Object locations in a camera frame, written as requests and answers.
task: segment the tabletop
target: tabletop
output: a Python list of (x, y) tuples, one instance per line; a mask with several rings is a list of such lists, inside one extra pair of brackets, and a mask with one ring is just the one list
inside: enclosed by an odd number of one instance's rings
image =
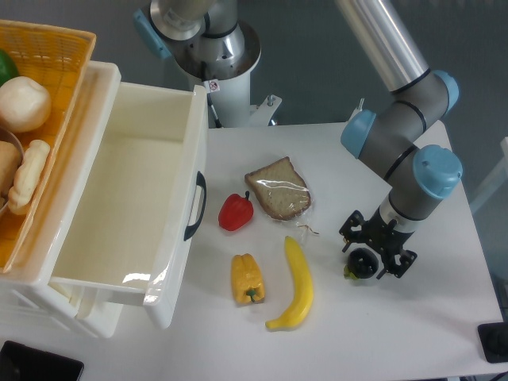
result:
[[(82, 380), (400, 380), (505, 371), (485, 361), (478, 324), (501, 321), (487, 265), (460, 184), (406, 242), (418, 259), (401, 278), (353, 282), (338, 230), (358, 209), (369, 218), (389, 191), (340, 144), (343, 123), (210, 130), (208, 201), (190, 248), (173, 322), (151, 326), (144, 312), (125, 307), (110, 339), (2, 328), (4, 340), (74, 357)], [(436, 123), (417, 145), (449, 147)], [(319, 232), (302, 248), (314, 281), (314, 304), (291, 331), (268, 332), (266, 320), (291, 302), (293, 281), (280, 224), (254, 203), (241, 230), (219, 228), (218, 212), (232, 193), (247, 190), (244, 174), (289, 156), (307, 182), (314, 205), (305, 223)], [(230, 286), (231, 259), (249, 252), (264, 275), (264, 303), (239, 307)]]

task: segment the white storage crate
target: white storage crate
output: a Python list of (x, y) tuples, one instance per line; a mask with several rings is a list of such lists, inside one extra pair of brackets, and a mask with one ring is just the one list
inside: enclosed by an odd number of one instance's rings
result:
[(28, 311), (108, 337), (130, 304), (167, 328), (206, 203), (207, 129), (204, 88), (120, 83), (113, 64), (90, 63), (67, 158), (19, 261), (0, 277), (0, 321)]

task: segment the black handle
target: black handle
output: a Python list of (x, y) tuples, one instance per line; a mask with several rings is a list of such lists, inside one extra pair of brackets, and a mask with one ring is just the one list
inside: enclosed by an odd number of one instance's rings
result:
[(201, 225), (201, 221), (203, 220), (203, 214), (205, 214), (205, 206), (206, 206), (206, 181), (205, 176), (198, 171), (198, 178), (196, 179), (196, 187), (201, 187), (203, 189), (203, 205), (201, 206), (201, 213), (199, 214), (199, 218), (195, 224), (191, 226), (187, 226), (185, 228), (185, 233), (183, 234), (183, 240), (187, 241), (189, 238), (195, 235), (196, 231), (198, 231), (198, 227)]

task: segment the yellow basket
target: yellow basket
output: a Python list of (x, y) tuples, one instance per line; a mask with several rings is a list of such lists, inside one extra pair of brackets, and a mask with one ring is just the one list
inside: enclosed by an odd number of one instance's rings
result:
[(41, 139), (52, 147), (26, 216), (11, 212), (0, 218), (0, 271), (10, 271), (30, 230), (58, 148), (71, 117), (85, 70), (95, 46), (95, 35), (50, 25), (0, 20), (0, 49), (17, 65), (20, 75), (44, 86), (51, 95), (52, 110), (42, 127), (17, 138), (24, 148)]

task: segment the red bell pepper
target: red bell pepper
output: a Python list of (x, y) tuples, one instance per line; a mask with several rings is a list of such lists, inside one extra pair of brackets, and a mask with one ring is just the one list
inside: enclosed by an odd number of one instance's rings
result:
[(233, 232), (251, 220), (254, 208), (248, 196), (249, 192), (247, 190), (245, 197), (241, 197), (239, 194), (231, 194), (225, 200), (219, 213), (219, 226)]

